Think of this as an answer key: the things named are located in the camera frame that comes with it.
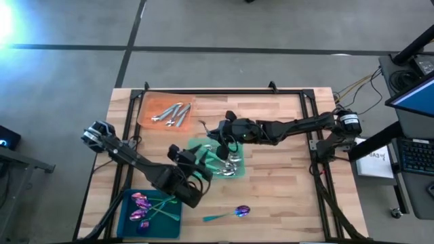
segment white paper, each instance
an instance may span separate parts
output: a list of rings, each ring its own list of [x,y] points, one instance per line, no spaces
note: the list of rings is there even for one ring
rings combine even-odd
[[[356,138],[356,143],[365,139]],[[356,161],[357,173],[359,176],[374,176],[393,179],[391,160],[387,146],[371,152],[369,155]]]

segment gray floor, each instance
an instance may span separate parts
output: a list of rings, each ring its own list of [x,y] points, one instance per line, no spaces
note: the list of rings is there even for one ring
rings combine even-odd
[[[139,2],[11,1],[19,16],[12,43],[126,45]],[[148,0],[135,44],[396,51],[434,23],[433,13],[429,0]],[[57,165],[52,175],[35,174],[15,237],[31,243],[72,238],[95,157],[79,138],[84,127],[105,118],[123,53],[0,50],[0,95],[8,101],[0,103],[0,124],[22,135],[20,152]],[[145,81],[151,87],[264,87],[274,81],[337,91],[377,66],[376,56],[133,52],[123,87]],[[389,96],[381,77],[374,84]],[[365,110],[377,99],[366,86],[352,109]],[[369,136],[397,118],[379,105],[361,119]],[[391,218],[392,187],[356,179],[371,237],[432,243],[433,221]]]

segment orange plate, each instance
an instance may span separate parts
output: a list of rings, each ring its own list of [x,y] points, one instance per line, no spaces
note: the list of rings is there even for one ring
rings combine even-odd
[[[145,129],[188,131],[190,130],[190,115],[194,107],[194,99],[195,97],[191,95],[167,94],[163,92],[148,91],[145,93],[143,98],[142,108],[140,109],[137,122]],[[165,123],[172,117],[172,113],[162,121],[154,122],[151,120],[153,116],[160,115],[164,110],[178,102],[183,103],[178,112],[185,108],[185,106],[189,103],[191,104],[190,111],[188,111],[180,127],[176,127],[180,117],[175,118],[175,124],[173,126],[165,125]]]

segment keyboard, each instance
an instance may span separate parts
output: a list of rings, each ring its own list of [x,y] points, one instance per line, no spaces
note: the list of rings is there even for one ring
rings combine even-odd
[[[434,142],[399,139],[399,154],[404,171],[434,176]]]

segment yellow wire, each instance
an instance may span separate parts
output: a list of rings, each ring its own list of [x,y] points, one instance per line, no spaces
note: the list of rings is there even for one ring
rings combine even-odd
[[[352,89],[356,88],[358,85],[362,84],[364,81],[366,81],[367,79],[369,79],[371,75],[367,75],[364,78],[360,79],[358,82],[356,82],[354,85],[352,85],[349,90],[347,90],[343,95],[341,95],[340,98],[338,98],[337,100],[335,100],[335,102],[339,102],[341,101],[349,92],[351,92]]]

